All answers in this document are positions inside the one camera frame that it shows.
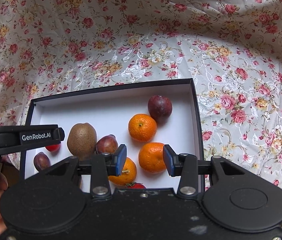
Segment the purple plum front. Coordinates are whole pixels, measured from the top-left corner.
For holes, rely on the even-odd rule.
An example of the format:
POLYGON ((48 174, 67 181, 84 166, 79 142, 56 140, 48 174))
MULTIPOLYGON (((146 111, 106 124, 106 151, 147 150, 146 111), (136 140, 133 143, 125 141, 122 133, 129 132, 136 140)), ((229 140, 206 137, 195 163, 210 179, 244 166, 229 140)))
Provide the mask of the purple plum front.
POLYGON ((110 153, 113 154, 118 148, 118 143, 116 140, 115 135, 109 134, 102 137, 96 143, 96 153, 103 154, 103 153, 110 153))

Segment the purple plum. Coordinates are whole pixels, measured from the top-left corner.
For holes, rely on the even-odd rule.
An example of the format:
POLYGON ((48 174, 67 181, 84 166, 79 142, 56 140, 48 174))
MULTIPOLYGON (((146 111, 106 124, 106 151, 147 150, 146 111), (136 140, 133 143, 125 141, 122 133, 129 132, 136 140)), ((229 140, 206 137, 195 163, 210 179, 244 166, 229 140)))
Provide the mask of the purple plum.
POLYGON ((43 153, 43 152, 39 152, 33 159, 33 164, 35 169, 40 172, 48 167, 51 166, 50 163, 50 159, 48 158, 48 156, 43 153))
POLYGON ((172 102, 165 96, 154 95, 148 101, 148 111, 157 122, 163 122, 172 113, 172 102))
POLYGON ((118 148, 118 143, 116 140, 115 135, 109 134, 102 137, 96 143, 96 153, 103 154, 103 153, 110 153, 113 154, 118 148))

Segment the brown kiwi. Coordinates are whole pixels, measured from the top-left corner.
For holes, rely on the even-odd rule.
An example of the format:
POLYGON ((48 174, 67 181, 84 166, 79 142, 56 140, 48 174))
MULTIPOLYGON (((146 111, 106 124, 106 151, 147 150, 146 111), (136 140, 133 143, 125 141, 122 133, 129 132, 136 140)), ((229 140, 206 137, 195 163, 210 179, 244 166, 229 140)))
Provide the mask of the brown kiwi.
POLYGON ((95 154, 96 130, 89 123, 75 124, 69 132, 67 146, 69 152, 80 160, 90 159, 95 154))

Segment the mandarin with stem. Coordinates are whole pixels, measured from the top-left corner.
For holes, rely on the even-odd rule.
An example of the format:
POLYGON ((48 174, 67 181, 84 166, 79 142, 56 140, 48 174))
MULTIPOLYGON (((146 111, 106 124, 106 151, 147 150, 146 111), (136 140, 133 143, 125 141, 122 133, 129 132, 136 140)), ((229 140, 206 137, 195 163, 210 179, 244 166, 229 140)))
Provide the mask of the mandarin with stem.
POLYGON ((163 147, 161 142, 149 142, 140 149, 138 162, 144 171, 157 174, 166 170, 163 147))

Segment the red tomato front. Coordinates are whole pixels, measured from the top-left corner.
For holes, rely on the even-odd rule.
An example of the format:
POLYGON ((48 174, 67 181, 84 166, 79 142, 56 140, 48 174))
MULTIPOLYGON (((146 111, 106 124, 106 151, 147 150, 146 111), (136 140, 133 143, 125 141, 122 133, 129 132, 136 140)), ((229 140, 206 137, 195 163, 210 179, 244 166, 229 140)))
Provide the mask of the red tomato front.
POLYGON ((127 183, 126 187, 128 189, 146 189, 146 187, 142 183, 137 182, 127 183))

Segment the red tomato lone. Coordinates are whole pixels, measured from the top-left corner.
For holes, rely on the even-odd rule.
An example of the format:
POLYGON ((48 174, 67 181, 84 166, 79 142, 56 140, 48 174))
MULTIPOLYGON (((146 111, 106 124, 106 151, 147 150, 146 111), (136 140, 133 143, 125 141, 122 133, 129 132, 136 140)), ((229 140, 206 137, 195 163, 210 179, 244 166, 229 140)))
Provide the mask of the red tomato lone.
POLYGON ((61 144, 55 144, 55 145, 49 145, 46 146, 45 148, 49 151, 49 152, 57 152, 61 147, 61 144))

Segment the black white cardboard box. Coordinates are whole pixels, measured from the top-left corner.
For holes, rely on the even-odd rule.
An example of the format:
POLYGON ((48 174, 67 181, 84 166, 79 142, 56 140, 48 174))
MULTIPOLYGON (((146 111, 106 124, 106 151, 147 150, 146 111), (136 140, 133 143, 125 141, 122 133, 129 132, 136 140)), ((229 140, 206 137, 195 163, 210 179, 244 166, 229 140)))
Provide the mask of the black white cardboard box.
POLYGON ((177 153, 203 159, 200 113, 192 79, 131 83, 34 99, 26 124, 57 124, 69 133, 75 124, 89 123, 98 138, 114 135, 119 144, 126 145, 128 157, 137 161, 142 143, 130 137, 128 122, 134 115, 148 112, 148 101, 154 95, 171 100, 172 114, 158 125, 153 140, 170 145, 177 153))

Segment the floral tablecloth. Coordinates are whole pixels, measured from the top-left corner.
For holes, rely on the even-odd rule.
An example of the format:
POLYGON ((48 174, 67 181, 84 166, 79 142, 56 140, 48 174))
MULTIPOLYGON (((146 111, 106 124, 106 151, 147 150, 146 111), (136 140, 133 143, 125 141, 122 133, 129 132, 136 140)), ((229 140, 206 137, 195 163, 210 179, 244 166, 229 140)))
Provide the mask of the floral tablecloth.
POLYGON ((282 0, 0 0, 0 125, 34 98, 189 77, 204 156, 282 188, 282 0))

